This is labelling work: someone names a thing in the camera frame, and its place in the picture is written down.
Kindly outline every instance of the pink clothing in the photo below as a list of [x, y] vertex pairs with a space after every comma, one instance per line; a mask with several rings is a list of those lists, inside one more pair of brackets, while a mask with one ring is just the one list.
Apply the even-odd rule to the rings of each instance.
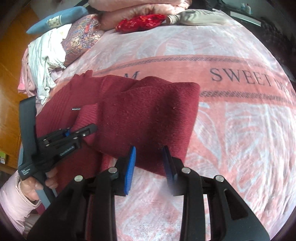
[[15, 228], [26, 235], [32, 226], [29, 215], [40, 205], [40, 201], [33, 204], [24, 196], [20, 189], [20, 176], [16, 171], [0, 189], [0, 205]]
[[171, 4], [142, 4], [118, 9], [113, 12], [104, 12], [101, 16], [101, 30], [108, 31], [115, 28], [121, 20], [130, 20], [134, 17], [148, 14], [176, 15], [189, 7], [173, 6]]
[[20, 84], [18, 86], [18, 92], [27, 94], [28, 97], [36, 95], [36, 86], [33, 81], [31, 69], [28, 63], [29, 50], [26, 49], [22, 58], [22, 70], [20, 74]]
[[116, 11], [118, 9], [141, 5], [141, 4], [155, 4], [155, 3], [165, 3], [170, 4], [174, 6], [179, 6], [183, 8], [188, 8], [192, 0], [89, 0], [89, 5], [91, 5], [93, 8], [96, 8], [101, 11]]

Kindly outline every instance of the wooden floor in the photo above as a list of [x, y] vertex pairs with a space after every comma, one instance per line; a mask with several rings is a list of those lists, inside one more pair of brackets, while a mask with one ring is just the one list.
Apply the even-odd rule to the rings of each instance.
[[21, 144], [19, 102], [27, 97], [17, 91], [22, 57], [36, 38], [25, 32], [36, 22], [36, 14], [26, 6], [0, 39], [0, 150], [9, 156], [6, 165], [13, 168], [17, 168]]

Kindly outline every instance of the bed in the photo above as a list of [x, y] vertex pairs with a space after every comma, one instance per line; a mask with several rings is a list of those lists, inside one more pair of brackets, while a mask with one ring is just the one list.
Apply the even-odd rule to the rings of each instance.
[[[110, 30], [64, 70], [50, 98], [89, 69], [98, 77], [198, 83], [199, 111], [184, 164], [206, 177], [223, 175], [273, 238], [296, 206], [296, 94], [264, 45], [225, 18], [222, 26]], [[109, 166], [115, 162], [104, 158]], [[115, 199], [118, 240], [178, 240], [183, 198], [168, 199], [167, 191], [163, 176], [135, 168], [130, 195]], [[206, 227], [209, 240], [207, 208]]]

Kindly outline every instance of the metal screw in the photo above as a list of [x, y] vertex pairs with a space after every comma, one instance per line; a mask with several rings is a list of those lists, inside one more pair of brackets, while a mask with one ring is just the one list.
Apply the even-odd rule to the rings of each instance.
[[183, 167], [181, 171], [185, 174], [189, 174], [191, 172], [190, 168], [188, 167]]
[[76, 182], [81, 182], [82, 180], [83, 180], [83, 176], [81, 176], [81, 175], [74, 177], [74, 181], [76, 181]]
[[215, 178], [216, 178], [216, 180], [217, 180], [218, 182], [223, 182], [223, 181], [224, 181], [224, 177], [221, 176], [221, 175], [217, 175]]
[[110, 167], [110, 168], [108, 169], [108, 172], [109, 172], [109, 173], [117, 173], [117, 171], [118, 171], [118, 169], [117, 169], [116, 167]]

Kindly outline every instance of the floral pillow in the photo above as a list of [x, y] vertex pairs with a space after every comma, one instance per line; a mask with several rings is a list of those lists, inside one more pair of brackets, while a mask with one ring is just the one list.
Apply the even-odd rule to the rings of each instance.
[[100, 22], [97, 14], [87, 15], [72, 24], [67, 38], [62, 41], [66, 52], [64, 66], [69, 66], [79, 56], [89, 50], [104, 34], [100, 30]]

